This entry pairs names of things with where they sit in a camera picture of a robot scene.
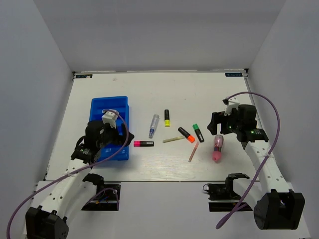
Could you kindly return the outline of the pink eraser-topped pen case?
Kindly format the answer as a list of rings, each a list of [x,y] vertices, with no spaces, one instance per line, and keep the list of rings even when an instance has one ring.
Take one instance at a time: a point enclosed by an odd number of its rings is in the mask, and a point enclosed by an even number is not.
[[[214,162],[219,162],[222,158],[222,147],[224,143],[224,138],[222,135],[218,134],[214,138],[214,151],[212,154],[212,159]]]

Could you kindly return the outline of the orange highlighter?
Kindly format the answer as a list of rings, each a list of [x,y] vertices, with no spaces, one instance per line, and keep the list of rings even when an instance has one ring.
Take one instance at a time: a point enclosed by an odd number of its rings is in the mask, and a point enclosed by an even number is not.
[[[178,131],[191,143],[195,142],[195,138],[189,133],[187,132],[184,128],[179,127]]]

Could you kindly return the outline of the green highlighter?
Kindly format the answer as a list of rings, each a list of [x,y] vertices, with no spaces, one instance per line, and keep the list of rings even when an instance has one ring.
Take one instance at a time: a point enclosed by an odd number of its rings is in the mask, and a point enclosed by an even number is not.
[[[201,132],[201,130],[200,130],[198,124],[196,124],[196,123],[193,124],[193,125],[192,125],[192,128],[194,129],[194,132],[195,132],[195,134],[196,134],[196,136],[197,136],[199,142],[201,142],[201,143],[204,142],[204,137],[203,137],[203,135],[202,135],[202,132]]]

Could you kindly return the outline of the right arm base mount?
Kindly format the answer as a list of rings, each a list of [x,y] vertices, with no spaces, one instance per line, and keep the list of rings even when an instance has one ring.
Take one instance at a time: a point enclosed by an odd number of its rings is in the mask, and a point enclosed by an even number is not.
[[[231,212],[240,200],[240,196],[229,190],[226,184],[207,183],[203,192],[208,195],[210,212]]]

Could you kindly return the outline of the pink thin pen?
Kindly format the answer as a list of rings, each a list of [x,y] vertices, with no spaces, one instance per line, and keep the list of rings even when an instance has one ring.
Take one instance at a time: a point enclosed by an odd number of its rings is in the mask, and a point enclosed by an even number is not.
[[[198,146],[199,146],[199,142],[196,142],[196,145],[194,146],[194,149],[193,149],[193,151],[192,151],[192,153],[191,153],[191,155],[190,155],[190,157],[189,157],[188,162],[191,162],[191,161],[192,161],[192,159],[193,159],[193,157],[194,157],[194,155],[195,155],[195,153],[196,153],[196,151],[197,151],[197,149],[198,149]]]

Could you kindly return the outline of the pink highlighter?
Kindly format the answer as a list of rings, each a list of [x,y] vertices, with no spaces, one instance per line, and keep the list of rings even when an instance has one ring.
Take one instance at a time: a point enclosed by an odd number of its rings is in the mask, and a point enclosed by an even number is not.
[[[154,147],[153,141],[134,141],[134,147]]]

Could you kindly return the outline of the clear blue-tipped pen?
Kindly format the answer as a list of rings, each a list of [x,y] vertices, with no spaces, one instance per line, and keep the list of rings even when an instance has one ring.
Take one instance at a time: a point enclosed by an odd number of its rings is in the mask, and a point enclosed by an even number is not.
[[[149,131],[149,138],[152,139],[159,123],[159,115],[154,114]]]

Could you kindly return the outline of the beige thin pen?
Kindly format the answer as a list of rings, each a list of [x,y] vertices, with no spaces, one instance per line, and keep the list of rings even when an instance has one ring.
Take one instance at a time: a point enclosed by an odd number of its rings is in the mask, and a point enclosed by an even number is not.
[[[162,142],[163,143],[168,143],[168,142],[173,142],[173,141],[182,140],[182,139],[185,139],[185,137],[184,136],[178,136],[178,137],[174,137],[174,138],[164,139]]]

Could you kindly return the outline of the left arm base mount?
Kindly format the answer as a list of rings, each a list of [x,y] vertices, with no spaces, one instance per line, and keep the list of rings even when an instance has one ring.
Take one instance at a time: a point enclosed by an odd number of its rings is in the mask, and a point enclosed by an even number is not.
[[[97,186],[96,195],[87,202],[83,211],[118,211],[120,206],[120,184],[104,184]]]

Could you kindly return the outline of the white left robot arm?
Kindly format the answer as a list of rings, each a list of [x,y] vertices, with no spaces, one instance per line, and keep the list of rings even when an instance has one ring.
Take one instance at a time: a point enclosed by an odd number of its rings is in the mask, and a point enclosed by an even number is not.
[[[82,199],[85,191],[95,199],[105,194],[104,178],[92,173],[100,163],[101,150],[109,144],[120,149],[129,146],[134,135],[126,122],[119,132],[115,121],[88,122],[85,135],[80,137],[71,155],[65,174],[51,182],[53,190],[37,207],[30,207],[25,214],[26,237],[28,239],[65,239],[69,233],[67,224],[71,207],[83,208],[89,199]]]

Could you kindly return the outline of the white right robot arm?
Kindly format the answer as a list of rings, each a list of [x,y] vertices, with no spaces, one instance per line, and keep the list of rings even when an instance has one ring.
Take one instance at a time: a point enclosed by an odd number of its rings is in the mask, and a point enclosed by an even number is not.
[[[231,173],[223,184],[206,184],[203,189],[212,201],[237,200],[239,210],[247,204],[261,230],[295,230],[299,226],[305,199],[283,178],[269,153],[271,146],[265,131],[257,128],[256,114],[253,105],[213,112],[207,128],[212,135],[217,135],[218,125],[221,125],[222,135],[236,134],[258,174],[260,185],[250,187],[252,180],[248,175]]]

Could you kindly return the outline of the yellow highlighter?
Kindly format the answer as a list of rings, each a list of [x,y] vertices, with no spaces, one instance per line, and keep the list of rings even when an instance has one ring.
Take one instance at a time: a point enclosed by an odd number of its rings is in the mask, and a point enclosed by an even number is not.
[[[165,109],[164,111],[164,126],[170,127],[170,115],[168,109]]]

